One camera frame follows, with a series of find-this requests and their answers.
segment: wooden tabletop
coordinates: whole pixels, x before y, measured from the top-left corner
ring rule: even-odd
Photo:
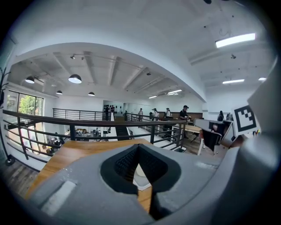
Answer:
[[[57,151],[49,162],[38,174],[36,180],[33,182],[25,198],[29,198],[30,194],[36,187],[45,181],[48,177],[58,172],[62,168],[68,166],[72,162],[93,154],[113,150],[115,148],[124,147],[133,144],[150,144],[145,139],[135,139],[117,142],[79,142],[68,141]],[[152,187],[144,191],[138,192],[138,201],[146,211],[149,211],[151,201]]]

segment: black shirt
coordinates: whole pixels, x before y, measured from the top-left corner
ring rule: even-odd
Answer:
[[[180,112],[180,116],[182,116],[182,117],[187,116],[187,112],[186,112],[186,111],[181,110],[181,112]]]

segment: staircase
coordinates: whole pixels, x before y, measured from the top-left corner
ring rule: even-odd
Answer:
[[[128,136],[128,131],[126,126],[118,126],[115,128],[116,129],[116,135],[118,136]],[[117,138],[118,141],[123,141],[123,140],[130,140],[129,137],[127,138]]]

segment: ceiling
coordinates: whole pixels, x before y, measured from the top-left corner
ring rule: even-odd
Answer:
[[[90,6],[111,6],[154,26],[183,52],[206,88],[219,87],[225,80],[259,83],[258,78],[268,75],[275,58],[259,20],[232,1],[213,0],[207,5],[203,0],[122,0],[118,4],[112,0],[84,0],[76,5]],[[216,40],[246,33],[256,33],[256,40],[216,48]],[[187,91],[166,74],[130,62],[129,58],[71,48],[29,58],[14,64],[11,70],[9,80],[15,83],[33,75],[53,85],[67,85],[69,76],[77,73],[83,82],[122,88],[145,97],[180,88]]]

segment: railing post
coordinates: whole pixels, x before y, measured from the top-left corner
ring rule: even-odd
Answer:
[[[21,133],[21,127],[20,127],[20,125],[21,125],[21,119],[20,119],[19,117],[17,117],[17,119],[18,119],[18,135],[19,135],[19,138],[20,138],[20,140],[21,140],[22,150],[23,150],[23,153],[24,153],[24,155],[25,155],[25,158],[28,160],[28,155],[27,155],[27,153],[26,153],[26,147],[24,146],[23,140],[22,140],[22,133]]]
[[[180,145],[180,136],[181,136],[181,135],[179,135],[179,136],[177,137],[177,147]]]
[[[185,133],[185,123],[184,123],[184,128],[183,128],[183,133],[181,135],[181,143],[180,143],[180,148],[183,148],[183,144],[184,144],[184,133]]]
[[[150,135],[150,143],[154,143],[154,133],[155,133],[155,125],[151,126],[151,135]]]
[[[76,138],[76,132],[75,132],[75,126],[74,125],[70,125],[69,126],[69,131],[70,131],[70,140],[75,141]]]

